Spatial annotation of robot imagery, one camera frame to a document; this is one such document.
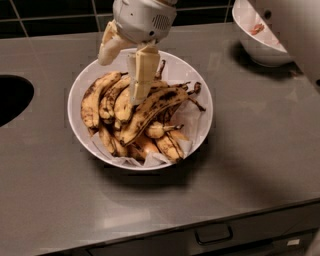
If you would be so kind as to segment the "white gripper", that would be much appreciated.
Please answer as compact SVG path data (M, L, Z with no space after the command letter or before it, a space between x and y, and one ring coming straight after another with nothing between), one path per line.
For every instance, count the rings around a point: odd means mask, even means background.
M98 62L110 65L120 51L135 44L164 39L176 18L177 0L114 0L114 20L107 23L102 36ZM153 44L140 44L127 55L130 101L142 103L149 94L160 55Z

